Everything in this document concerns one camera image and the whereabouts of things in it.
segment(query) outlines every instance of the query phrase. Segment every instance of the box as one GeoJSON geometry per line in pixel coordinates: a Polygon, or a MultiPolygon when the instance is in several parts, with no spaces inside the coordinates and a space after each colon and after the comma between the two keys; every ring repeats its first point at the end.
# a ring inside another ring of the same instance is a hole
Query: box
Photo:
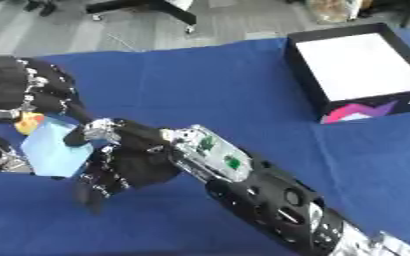
{"type": "Polygon", "coordinates": [[[321,123],[410,112],[410,47],[386,24],[290,34],[285,58],[321,123]]]}

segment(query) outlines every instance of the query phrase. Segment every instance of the blue tablecloth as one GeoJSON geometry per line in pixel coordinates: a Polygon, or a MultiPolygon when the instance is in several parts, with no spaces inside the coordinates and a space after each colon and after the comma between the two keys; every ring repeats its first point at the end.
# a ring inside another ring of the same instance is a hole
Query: blue tablecloth
{"type": "MultiPolygon", "coordinates": [[[[290,170],[366,232],[410,241],[410,113],[315,123],[282,57],[284,43],[46,59],[76,77],[97,116],[203,124],[290,170]]],[[[23,139],[11,126],[0,134],[23,139]]],[[[0,254],[289,253],[222,209],[187,174],[114,197],[99,216],[74,202],[72,183],[0,174],[0,254]]]]}

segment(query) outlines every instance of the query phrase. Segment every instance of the gray carpet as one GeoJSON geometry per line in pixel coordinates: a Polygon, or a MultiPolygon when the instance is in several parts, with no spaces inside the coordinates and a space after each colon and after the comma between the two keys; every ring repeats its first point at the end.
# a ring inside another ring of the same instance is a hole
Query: gray carpet
{"type": "MultiPolygon", "coordinates": [[[[244,39],[285,36],[341,25],[319,25],[302,4],[283,0],[195,0],[199,24],[192,35],[185,25],[157,12],[116,11],[103,21],[85,15],[85,0],[63,0],[47,18],[22,11],[24,0],[0,3],[0,54],[21,56],[85,51],[146,51],[219,45],[244,39]]],[[[355,23],[383,21],[396,26],[394,14],[355,23]]]]}

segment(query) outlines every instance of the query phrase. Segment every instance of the chair leg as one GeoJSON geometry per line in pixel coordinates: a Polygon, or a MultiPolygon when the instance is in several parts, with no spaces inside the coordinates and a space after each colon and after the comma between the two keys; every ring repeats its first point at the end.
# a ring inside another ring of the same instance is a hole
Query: chair leg
{"type": "Polygon", "coordinates": [[[156,8],[158,11],[167,13],[178,20],[183,21],[184,23],[188,24],[189,26],[195,26],[197,24],[197,17],[196,15],[184,11],[177,6],[174,6],[171,3],[163,1],[156,1],[156,8]]]}

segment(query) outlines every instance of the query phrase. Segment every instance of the robotic arm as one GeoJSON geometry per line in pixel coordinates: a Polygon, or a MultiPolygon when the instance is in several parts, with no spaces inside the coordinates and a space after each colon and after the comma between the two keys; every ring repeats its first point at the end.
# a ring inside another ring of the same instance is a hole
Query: robotic arm
{"type": "Polygon", "coordinates": [[[172,130],[116,119],[95,122],[65,141],[79,145],[90,138],[112,138],[113,146],[104,147],[101,160],[95,156],[95,167],[80,178],[96,193],[96,203],[131,186],[171,179],[178,174],[172,169],[176,166],[202,181],[207,193],[234,215],[300,255],[410,256],[410,245],[384,232],[368,237],[289,173],[200,125],[172,130]]]}

